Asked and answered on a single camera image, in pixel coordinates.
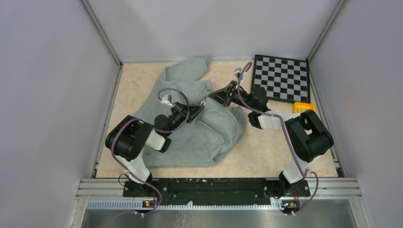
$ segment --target black and white checkerboard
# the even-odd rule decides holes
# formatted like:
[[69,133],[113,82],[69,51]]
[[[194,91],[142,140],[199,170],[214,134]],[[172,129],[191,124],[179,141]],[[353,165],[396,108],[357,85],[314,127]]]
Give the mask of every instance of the black and white checkerboard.
[[255,86],[265,88],[271,100],[310,103],[306,61],[256,55],[251,90]]

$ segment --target metal frame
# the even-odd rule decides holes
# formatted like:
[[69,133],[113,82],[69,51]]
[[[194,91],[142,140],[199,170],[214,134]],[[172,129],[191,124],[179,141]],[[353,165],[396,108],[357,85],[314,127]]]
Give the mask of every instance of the metal frame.
[[[96,202],[100,200],[109,200],[109,202],[122,202],[122,201],[133,201],[135,199],[128,199],[123,197],[123,186],[121,186],[118,183],[117,178],[111,178],[111,179],[93,179],[96,175],[96,170],[98,166],[99,159],[101,157],[102,149],[103,149],[103,140],[105,140],[106,132],[107,132],[107,126],[109,124],[110,118],[111,118],[111,113],[113,109],[113,105],[115,102],[115,97],[117,94],[117,89],[118,85],[120,82],[120,78],[122,75],[123,71],[123,63],[120,61],[117,53],[115,52],[109,38],[107,37],[105,31],[103,30],[99,20],[97,19],[94,11],[92,10],[90,4],[88,3],[88,0],[79,0],[85,11],[87,12],[88,16],[90,17],[97,33],[99,34],[102,42],[104,43],[106,49],[108,50],[109,54],[112,56],[114,59],[115,63],[119,66],[118,74],[116,76],[116,81],[114,84],[114,88],[112,91],[112,94],[110,95],[110,100],[108,104],[108,110],[106,112],[105,116],[105,121],[104,121],[104,126],[102,129],[102,134],[99,139],[99,144],[98,148],[96,151],[96,159],[95,159],[95,164],[94,168],[91,173],[91,178],[92,179],[82,179],[81,183],[78,187],[75,203],[73,206],[73,211],[70,216],[69,228],[80,228],[85,216],[85,211],[90,205],[88,209],[91,209],[94,207],[94,205],[97,205]],[[321,32],[320,36],[318,37],[317,41],[315,42],[314,47],[312,48],[307,60],[310,62],[314,57],[315,54],[320,47],[321,43],[323,42],[324,38],[326,37],[328,31],[331,29],[335,19],[339,15],[340,10],[345,6],[345,4],[348,2],[348,0],[340,0],[333,11],[331,17],[326,23],[326,26],[324,27],[323,31]],[[323,101],[321,99],[320,91],[318,90],[315,82],[315,77],[314,74],[312,73],[312,66],[310,67],[310,73],[311,73],[311,87],[312,91],[315,97],[315,100],[317,102],[318,106],[318,111],[319,114],[324,121],[324,124],[326,127],[332,131],[331,124],[328,120],[326,110],[323,106]],[[343,163],[340,159],[340,156],[338,155],[337,151],[337,146],[335,145],[334,148],[331,149],[332,155],[334,157],[335,161],[335,166],[336,168],[340,168],[342,170]],[[313,178],[307,178],[309,188],[311,192],[314,190],[316,187],[316,180]],[[307,200],[308,197],[301,197],[302,200]],[[353,216],[356,222],[356,225],[358,228],[372,228],[372,222],[369,216],[368,211],[366,210],[362,194],[360,191],[360,188],[358,186],[356,178],[344,178],[344,177],[339,177],[339,178],[319,178],[319,189],[317,192],[317,195],[313,198],[313,200],[349,200],[350,206],[352,208]],[[273,201],[272,205],[263,205],[263,206],[245,206],[245,207],[239,207],[239,209],[278,209],[279,206],[281,205],[282,200],[292,200],[291,197],[283,197],[280,200],[275,200],[271,199]],[[223,206],[221,209],[237,209],[237,206]],[[192,204],[185,205],[183,207],[178,206],[178,207],[161,207],[160,209],[174,209],[174,210],[179,210],[179,209],[203,209],[203,210],[217,210],[220,208],[217,208],[217,206],[194,206]]]

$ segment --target white wall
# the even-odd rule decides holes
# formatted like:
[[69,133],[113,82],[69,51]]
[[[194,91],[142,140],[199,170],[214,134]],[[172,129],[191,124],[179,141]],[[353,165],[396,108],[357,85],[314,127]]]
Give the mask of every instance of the white wall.
[[307,57],[338,0],[90,0],[124,62]]
[[0,1],[0,227],[67,225],[116,69],[79,1]]
[[313,60],[345,170],[376,227],[402,227],[403,1],[349,1]]

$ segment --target yellow object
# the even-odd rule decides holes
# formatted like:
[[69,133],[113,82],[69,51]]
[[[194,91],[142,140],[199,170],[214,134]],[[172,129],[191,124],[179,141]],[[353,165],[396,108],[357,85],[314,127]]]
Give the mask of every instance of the yellow object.
[[308,103],[302,103],[302,102],[294,103],[294,113],[303,113],[308,109],[316,112],[316,106],[314,104],[308,104]]

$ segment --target gray towel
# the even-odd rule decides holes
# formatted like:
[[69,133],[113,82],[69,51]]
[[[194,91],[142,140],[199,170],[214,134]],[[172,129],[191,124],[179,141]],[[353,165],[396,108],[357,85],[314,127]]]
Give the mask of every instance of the gray towel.
[[[209,71],[209,57],[190,58],[168,66],[157,79],[150,95],[134,116],[153,123],[157,115],[170,115],[171,109],[160,103],[157,94],[163,88],[182,91],[190,105],[199,105],[211,89],[211,81],[198,81]],[[171,91],[172,101],[186,102]],[[211,166],[221,162],[246,129],[246,114],[237,108],[224,108],[207,98],[206,106],[192,123],[172,133],[172,143],[165,153],[144,147],[143,159],[147,168],[169,166]]]

